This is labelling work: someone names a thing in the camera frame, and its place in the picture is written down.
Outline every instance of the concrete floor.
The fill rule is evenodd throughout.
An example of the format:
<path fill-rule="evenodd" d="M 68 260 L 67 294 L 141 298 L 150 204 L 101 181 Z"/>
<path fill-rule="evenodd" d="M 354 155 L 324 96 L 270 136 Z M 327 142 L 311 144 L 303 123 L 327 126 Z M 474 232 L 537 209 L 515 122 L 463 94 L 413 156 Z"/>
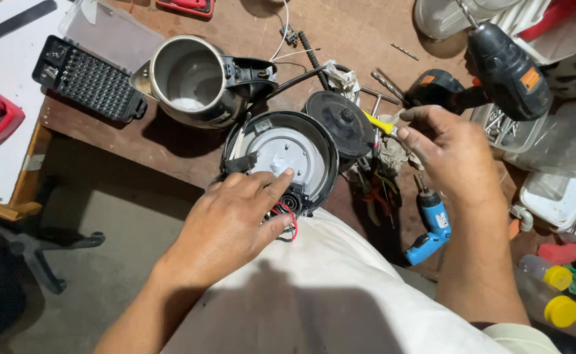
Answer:
<path fill-rule="evenodd" d="M 101 231 L 107 239 L 96 248 L 46 252 L 67 289 L 53 295 L 26 279 L 26 311 L 0 335 L 0 353 L 89 353 L 178 236 L 203 191 L 72 139 L 53 139 L 43 172 L 62 182 L 46 206 L 43 226 L 86 236 Z M 399 272 L 434 298 L 430 280 Z"/>

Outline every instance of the yellow screwdriver handle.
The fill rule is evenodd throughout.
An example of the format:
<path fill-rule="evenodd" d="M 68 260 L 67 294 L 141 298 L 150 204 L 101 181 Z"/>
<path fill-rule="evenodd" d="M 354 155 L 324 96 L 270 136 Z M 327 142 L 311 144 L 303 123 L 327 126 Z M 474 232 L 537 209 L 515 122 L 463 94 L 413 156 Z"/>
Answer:
<path fill-rule="evenodd" d="M 382 131 L 385 132 L 387 135 L 389 135 L 391 133 L 391 131 L 393 130 L 393 124 L 384 123 L 381 120 L 374 118 L 372 115 L 368 114 L 367 112 L 365 112 L 365 111 L 363 111 L 363 112 L 367 116 L 367 118 L 369 119 L 371 124 L 382 129 Z"/>

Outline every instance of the cordless drill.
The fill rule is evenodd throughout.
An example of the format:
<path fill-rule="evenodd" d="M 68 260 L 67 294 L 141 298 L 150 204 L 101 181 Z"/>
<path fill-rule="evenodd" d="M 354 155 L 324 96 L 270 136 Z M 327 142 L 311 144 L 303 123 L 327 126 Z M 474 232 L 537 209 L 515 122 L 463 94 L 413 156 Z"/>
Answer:
<path fill-rule="evenodd" d="M 500 27 L 477 24 L 465 5 L 459 5 L 473 27 L 467 51 L 481 85 L 465 89 L 449 72 L 430 69 L 406 92 L 406 100 L 413 106 L 440 105 L 457 115 L 467 108 L 495 103 L 516 122 L 543 117 L 552 96 L 539 68 Z"/>
<path fill-rule="evenodd" d="M 443 244 L 450 240 L 450 221 L 447 217 L 445 207 L 439 195 L 431 189 L 428 189 L 423 183 L 423 178 L 420 175 L 419 179 L 422 181 L 421 185 L 415 177 L 415 182 L 420 192 L 417 196 L 422 220 L 426 223 L 428 232 L 417 237 L 415 242 L 410 248 L 404 252 L 406 259 L 411 265 L 417 265 L 430 257 L 436 252 Z"/>

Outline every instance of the black drill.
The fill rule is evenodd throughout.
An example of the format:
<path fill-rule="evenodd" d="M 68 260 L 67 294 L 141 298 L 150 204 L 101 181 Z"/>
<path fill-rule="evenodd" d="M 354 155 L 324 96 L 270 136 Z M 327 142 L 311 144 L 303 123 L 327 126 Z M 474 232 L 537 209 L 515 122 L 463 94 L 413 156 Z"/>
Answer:
<path fill-rule="evenodd" d="M 467 51 L 480 86 L 465 89 L 449 72 L 430 69 L 406 92 L 413 106 L 440 105 L 452 113 L 495 103 L 516 122 L 541 118 L 552 100 L 548 83 L 536 64 L 506 33 L 493 23 L 480 25 L 461 5 L 473 29 L 467 37 Z"/>

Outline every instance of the white board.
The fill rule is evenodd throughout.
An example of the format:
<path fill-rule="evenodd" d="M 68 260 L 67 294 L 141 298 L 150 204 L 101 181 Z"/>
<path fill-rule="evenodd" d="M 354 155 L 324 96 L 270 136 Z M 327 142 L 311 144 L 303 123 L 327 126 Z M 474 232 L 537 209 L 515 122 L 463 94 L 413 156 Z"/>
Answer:
<path fill-rule="evenodd" d="M 0 23 L 27 10 L 42 0 L 3 0 Z M 21 107 L 25 119 L 0 145 L 0 204 L 10 201 L 34 126 L 39 117 L 44 94 L 31 74 L 49 35 L 60 36 L 58 24 L 72 6 L 68 0 L 56 0 L 56 11 L 0 38 L 0 94 Z"/>

